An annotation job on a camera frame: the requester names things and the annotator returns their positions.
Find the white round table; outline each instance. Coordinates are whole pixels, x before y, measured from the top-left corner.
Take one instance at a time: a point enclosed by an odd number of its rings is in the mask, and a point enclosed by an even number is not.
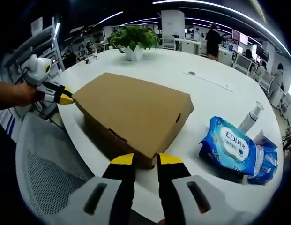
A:
[[[166,153],[180,157],[191,175],[200,175],[225,193],[229,205],[252,214],[255,219],[269,203],[278,188],[283,173],[283,149],[277,120],[259,85],[237,70],[197,55],[171,50],[146,51],[138,62],[125,60],[118,50],[98,54],[90,64],[80,62],[60,77],[73,93],[104,72],[130,76],[191,95],[194,111]],[[247,135],[254,138],[261,129],[277,146],[278,168],[274,178],[265,186],[242,185],[216,177],[198,157],[199,142],[205,137],[209,120],[220,116],[238,126],[247,113],[260,101],[264,110]],[[80,156],[96,175],[102,176],[109,159],[101,153],[83,131],[84,118],[72,105],[59,105],[65,128]],[[158,222],[164,218],[158,196],[157,167],[136,171],[135,198],[132,209]]]

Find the white flower pot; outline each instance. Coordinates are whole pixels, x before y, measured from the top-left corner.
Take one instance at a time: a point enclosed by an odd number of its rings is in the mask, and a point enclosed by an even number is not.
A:
[[[129,47],[125,48],[126,52],[126,59],[129,61],[138,61],[143,56],[143,49],[140,48],[138,45],[135,48],[135,51],[132,51]]]

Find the plastic bottle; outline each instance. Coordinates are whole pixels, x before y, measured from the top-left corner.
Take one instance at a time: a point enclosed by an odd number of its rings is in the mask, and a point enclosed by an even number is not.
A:
[[[249,129],[254,125],[258,120],[260,111],[263,110],[263,106],[260,102],[257,101],[256,107],[248,113],[243,122],[240,124],[238,129],[244,134],[249,131]]]

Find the green leaves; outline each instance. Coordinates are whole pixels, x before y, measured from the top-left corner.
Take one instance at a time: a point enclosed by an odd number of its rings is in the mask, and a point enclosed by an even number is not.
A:
[[[129,47],[132,51],[138,45],[143,49],[156,48],[158,45],[158,36],[151,28],[143,28],[140,26],[125,26],[120,28],[116,33],[112,33],[108,37],[109,44],[115,46],[124,52],[122,47]]]

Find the blue package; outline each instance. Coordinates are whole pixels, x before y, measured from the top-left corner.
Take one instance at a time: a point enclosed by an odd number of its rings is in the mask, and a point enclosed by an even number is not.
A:
[[[262,164],[258,165],[258,174],[248,178],[248,182],[251,184],[266,184],[273,178],[273,174],[277,168],[277,153],[273,147],[269,146],[257,146],[262,154]]]
[[[256,146],[249,137],[226,120],[213,117],[209,132],[201,143],[201,157],[208,157],[216,165],[253,176]]]

